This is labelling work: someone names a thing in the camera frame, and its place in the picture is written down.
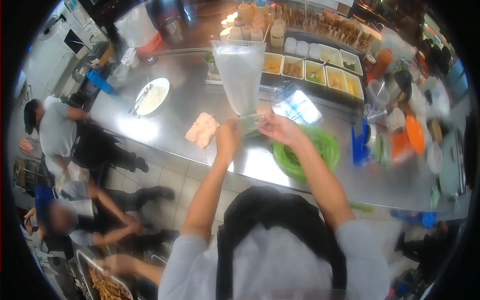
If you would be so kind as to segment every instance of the fried food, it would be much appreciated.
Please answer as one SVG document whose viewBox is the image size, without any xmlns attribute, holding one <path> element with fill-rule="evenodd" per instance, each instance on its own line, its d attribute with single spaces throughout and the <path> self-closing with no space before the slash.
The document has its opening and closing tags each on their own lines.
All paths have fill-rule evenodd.
<svg viewBox="0 0 480 300">
<path fill-rule="evenodd" d="M 283 66 L 283 74 L 301 78 L 301 64 L 299 63 L 286 63 Z"/>
<path fill-rule="evenodd" d="M 101 300 L 132 300 L 129 291 L 122 285 L 105 279 L 97 269 L 88 267 L 93 287 L 98 290 Z"/>
<path fill-rule="evenodd" d="M 280 63 L 282 60 L 265 57 L 264 72 L 280 73 Z"/>
</svg>

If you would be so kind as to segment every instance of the yellow food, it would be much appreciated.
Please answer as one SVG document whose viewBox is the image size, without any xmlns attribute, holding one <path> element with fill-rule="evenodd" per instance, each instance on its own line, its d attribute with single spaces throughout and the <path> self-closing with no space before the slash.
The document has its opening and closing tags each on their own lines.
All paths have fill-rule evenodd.
<svg viewBox="0 0 480 300">
<path fill-rule="evenodd" d="M 265 57 L 264 72 L 280 73 L 280 63 L 281 60 L 279 59 Z"/>
<path fill-rule="evenodd" d="M 98 290 L 101 300 L 132 300 L 130 293 L 116 282 L 105 279 L 96 269 L 88 267 L 93 288 Z"/>
</svg>

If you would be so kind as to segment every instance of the plastic bag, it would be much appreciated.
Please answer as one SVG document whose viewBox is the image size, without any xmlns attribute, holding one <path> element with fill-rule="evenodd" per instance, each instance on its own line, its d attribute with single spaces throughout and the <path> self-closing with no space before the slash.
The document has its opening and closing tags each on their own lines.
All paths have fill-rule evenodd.
<svg viewBox="0 0 480 300">
<path fill-rule="evenodd" d="M 145 46 L 158 34 L 148 17 L 145 4 L 146 2 L 135 6 L 113 23 L 131 48 Z"/>
<path fill-rule="evenodd" d="M 338 160 L 340 159 L 340 147 L 338 146 L 336 138 L 318 127 L 306 125 L 301 125 L 300 127 L 310 138 L 315 148 L 317 148 L 318 153 L 328 168 L 332 172 L 335 171 Z M 300 162 L 289 147 L 282 143 L 274 142 L 273 154 L 278 165 L 289 177 L 301 182 L 307 182 Z"/>
<path fill-rule="evenodd" d="M 311 125 L 322 119 L 322 113 L 296 84 L 286 88 L 276 87 L 272 98 L 279 101 L 272 106 L 274 113 L 296 123 Z"/>
<path fill-rule="evenodd" d="M 240 116 L 255 112 L 266 43 L 250 47 L 212 41 L 212 54 L 232 109 Z"/>
</svg>

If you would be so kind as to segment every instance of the black apron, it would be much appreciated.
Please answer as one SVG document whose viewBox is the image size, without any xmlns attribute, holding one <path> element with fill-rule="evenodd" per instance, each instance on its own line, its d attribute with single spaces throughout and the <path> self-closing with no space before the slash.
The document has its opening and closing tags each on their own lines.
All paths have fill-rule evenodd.
<svg viewBox="0 0 480 300">
<path fill-rule="evenodd" d="M 219 226 L 216 300 L 233 298 L 233 251 L 248 233 L 261 223 L 265 229 L 288 229 L 315 255 L 332 267 L 332 289 L 346 290 L 346 258 L 333 231 L 319 217 L 318 208 L 301 196 L 281 194 L 265 186 L 253 186 L 240 193 L 224 215 Z"/>
</svg>

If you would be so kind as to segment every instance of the hand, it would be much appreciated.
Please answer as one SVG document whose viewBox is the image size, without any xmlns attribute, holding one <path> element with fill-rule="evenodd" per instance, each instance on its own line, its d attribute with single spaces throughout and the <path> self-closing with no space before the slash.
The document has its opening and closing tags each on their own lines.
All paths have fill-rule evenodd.
<svg viewBox="0 0 480 300">
<path fill-rule="evenodd" d="M 142 233 L 142 231 L 144 230 L 142 224 L 140 224 L 140 222 L 133 222 L 131 224 L 128 225 L 128 228 L 130 230 L 130 233 L 134 233 L 136 235 L 139 235 Z"/>
<path fill-rule="evenodd" d="M 95 262 L 103 267 L 103 276 L 110 277 L 111 275 L 133 275 L 135 273 L 135 261 L 136 259 L 129 255 L 115 254 Z"/>
<path fill-rule="evenodd" d="M 258 131 L 290 148 L 297 143 L 299 138 L 305 136 L 300 126 L 287 117 L 267 112 L 262 116 L 262 120 L 265 125 Z"/>
<path fill-rule="evenodd" d="M 135 223 L 137 220 L 129 215 L 129 214 L 123 214 L 123 217 L 121 218 L 121 221 L 125 224 L 125 225 L 130 225 L 132 223 Z"/>
<path fill-rule="evenodd" d="M 239 121 L 229 119 L 216 129 L 216 157 L 215 160 L 222 161 L 228 165 L 235 157 L 240 148 L 241 135 L 238 128 Z"/>
</svg>

